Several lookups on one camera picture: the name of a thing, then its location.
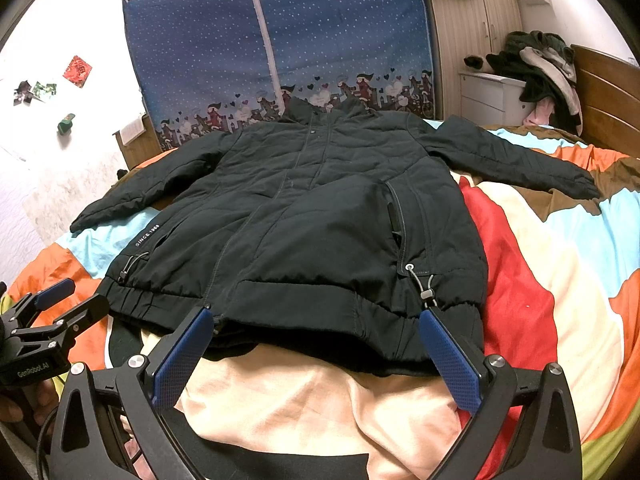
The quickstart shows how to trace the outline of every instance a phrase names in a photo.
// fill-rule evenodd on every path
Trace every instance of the bedspread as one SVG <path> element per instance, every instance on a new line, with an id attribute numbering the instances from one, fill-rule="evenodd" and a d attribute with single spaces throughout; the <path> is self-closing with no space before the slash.
<path id="1" fill-rule="evenodd" d="M 562 365 L 578 418 L 583 476 L 596 479 L 640 416 L 640 160 L 558 130 L 510 130 L 492 131 L 587 169 L 602 196 L 572 200 L 556 190 L 452 173 L 488 259 L 484 350 L 515 367 Z M 95 291 L 110 261 L 156 213 L 148 208 L 63 236 L 24 269 L 3 304 L 72 277 L 76 293 L 38 319 L 49 322 Z M 110 326 L 103 321 L 80 336 L 70 358 L 92 369 L 110 365 Z M 146 350 L 158 340 L 143 336 Z M 177 408 L 200 437 L 256 452 L 256 460 L 323 457 L 314 466 L 287 462 L 289 472 L 304 478 L 426 478 L 468 421 L 440 378 L 357 374 L 267 345 L 218 362 L 202 359 Z M 517 415 L 512 408 L 478 478 L 495 472 Z M 338 467 L 346 457 L 352 460 Z M 208 467 L 202 472 L 211 477 L 223 466 Z"/>

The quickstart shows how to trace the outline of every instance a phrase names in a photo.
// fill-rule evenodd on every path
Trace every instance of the wooden wardrobe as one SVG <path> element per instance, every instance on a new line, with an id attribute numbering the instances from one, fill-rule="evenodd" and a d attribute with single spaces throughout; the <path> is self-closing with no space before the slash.
<path id="1" fill-rule="evenodd" d="M 497 54 L 509 32 L 522 30 L 522 20 L 518 0 L 425 1 L 431 18 L 436 117 L 446 119 L 460 114 L 458 73 L 468 70 L 463 59 Z"/>

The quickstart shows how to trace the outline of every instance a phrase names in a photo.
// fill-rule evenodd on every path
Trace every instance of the metal screw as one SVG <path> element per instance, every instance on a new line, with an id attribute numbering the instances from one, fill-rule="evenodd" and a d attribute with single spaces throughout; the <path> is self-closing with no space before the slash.
<path id="1" fill-rule="evenodd" d="M 84 372 L 84 363 L 76 363 L 71 367 L 72 375 L 78 375 Z"/>
<path id="2" fill-rule="evenodd" d="M 561 375 L 562 374 L 562 367 L 558 363 L 549 363 L 549 371 L 553 375 Z"/>
<path id="3" fill-rule="evenodd" d="M 131 368 L 140 368 L 145 362 L 145 357 L 143 355 L 134 355 L 129 358 L 129 366 Z"/>
<path id="4" fill-rule="evenodd" d="M 489 356 L 489 364 L 494 368 L 502 368 L 505 364 L 504 357 L 498 354 L 493 354 Z"/>

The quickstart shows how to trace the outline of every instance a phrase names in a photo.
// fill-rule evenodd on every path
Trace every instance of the human hand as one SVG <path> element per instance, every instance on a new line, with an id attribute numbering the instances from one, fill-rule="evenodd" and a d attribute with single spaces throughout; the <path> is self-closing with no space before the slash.
<path id="1" fill-rule="evenodd" d="M 47 415 L 58 403 L 58 393 L 53 384 L 53 380 L 42 381 L 36 387 L 36 399 L 38 405 L 33 410 L 33 420 L 36 424 L 42 425 Z M 22 410 L 8 397 L 0 395 L 0 422 L 20 422 L 22 420 Z"/>

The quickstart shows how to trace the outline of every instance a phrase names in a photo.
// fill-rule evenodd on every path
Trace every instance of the jacket's right sleeve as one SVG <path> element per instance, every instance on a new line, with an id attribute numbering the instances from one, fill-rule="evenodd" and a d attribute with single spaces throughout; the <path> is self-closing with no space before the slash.
<path id="1" fill-rule="evenodd" d="M 150 206 L 165 194 L 184 190 L 216 169 L 240 133 L 212 132 L 193 139 L 89 204 L 69 228 L 71 232 L 126 218 Z"/>
<path id="2" fill-rule="evenodd" d="M 593 177 L 583 168 L 511 144 L 460 117 L 451 116 L 438 129 L 417 116 L 407 120 L 409 131 L 427 153 L 439 156 L 452 170 L 538 191 L 556 188 L 575 199 L 600 196 Z"/>

